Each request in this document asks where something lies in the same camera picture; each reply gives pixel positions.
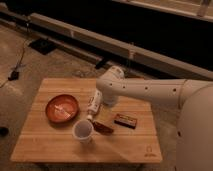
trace table leg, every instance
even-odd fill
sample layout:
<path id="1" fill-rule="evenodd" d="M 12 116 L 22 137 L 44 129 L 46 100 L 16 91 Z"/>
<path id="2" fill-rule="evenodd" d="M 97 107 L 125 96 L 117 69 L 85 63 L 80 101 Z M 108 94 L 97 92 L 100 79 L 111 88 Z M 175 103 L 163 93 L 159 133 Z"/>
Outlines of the table leg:
<path id="1" fill-rule="evenodd" d="M 136 170 L 135 171 L 140 171 L 142 170 L 143 168 L 143 164 L 139 164 L 137 167 L 136 167 Z"/>
<path id="2" fill-rule="evenodd" d="M 49 167 L 45 163 L 35 163 L 42 171 L 49 171 Z"/>

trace dark background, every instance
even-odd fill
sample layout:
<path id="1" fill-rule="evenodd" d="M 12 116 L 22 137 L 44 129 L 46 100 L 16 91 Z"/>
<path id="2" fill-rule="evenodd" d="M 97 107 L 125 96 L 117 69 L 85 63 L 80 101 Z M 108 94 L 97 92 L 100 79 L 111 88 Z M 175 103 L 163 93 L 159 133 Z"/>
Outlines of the dark background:
<path id="1" fill-rule="evenodd" d="M 5 0 L 14 12 L 40 13 L 213 70 L 213 23 L 110 0 Z"/>

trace floor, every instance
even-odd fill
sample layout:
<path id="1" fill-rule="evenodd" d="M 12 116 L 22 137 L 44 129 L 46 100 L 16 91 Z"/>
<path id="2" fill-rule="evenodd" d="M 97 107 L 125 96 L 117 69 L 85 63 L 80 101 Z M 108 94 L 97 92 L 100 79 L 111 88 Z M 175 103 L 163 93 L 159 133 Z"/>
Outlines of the floor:
<path id="1" fill-rule="evenodd" d="M 0 85 L 11 68 L 19 60 L 25 35 L 0 24 Z M 179 111 L 152 105 L 163 162 L 145 164 L 142 167 L 134 164 L 47 164 L 40 167 L 35 164 L 13 163 L 10 155 L 16 144 L 18 135 L 31 107 L 33 99 L 44 77 L 98 77 L 105 69 L 96 70 L 94 64 L 79 59 L 61 50 L 54 50 L 43 56 L 25 44 L 23 66 L 19 69 L 20 79 L 8 82 L 0 88 L 0 125 L 7 126 L 9 135 L 0 137 L 0 168 L 1 171 L 17 170 L 120 170 L 120 171 L 173 171 L 176 155 L 176 125 Z"/>

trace logo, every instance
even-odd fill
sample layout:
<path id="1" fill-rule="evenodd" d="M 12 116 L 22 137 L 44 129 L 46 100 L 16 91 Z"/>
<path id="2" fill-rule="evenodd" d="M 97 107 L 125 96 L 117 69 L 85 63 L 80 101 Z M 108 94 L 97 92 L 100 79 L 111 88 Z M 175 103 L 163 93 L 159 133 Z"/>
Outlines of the logo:
<path id="1" fill-rule="evenodd" d="M 146 147 L 146 154 L 144 157 L 156 157 L 156 154 L 152 152 L 152 146 L 149 145 Z"/>

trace small box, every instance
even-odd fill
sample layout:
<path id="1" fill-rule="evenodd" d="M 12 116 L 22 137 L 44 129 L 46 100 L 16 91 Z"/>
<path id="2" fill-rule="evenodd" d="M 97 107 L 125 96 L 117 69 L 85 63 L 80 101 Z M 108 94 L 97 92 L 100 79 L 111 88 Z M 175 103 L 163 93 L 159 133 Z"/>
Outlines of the small box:
<path id="1" fill-rule="evenodd" d="M 117 114 L 115 116 L 114 123 L 128 127 L 128 128 L 135 129 L 137 125 L 137 119 L 123 115 L 123 114 Z"/>

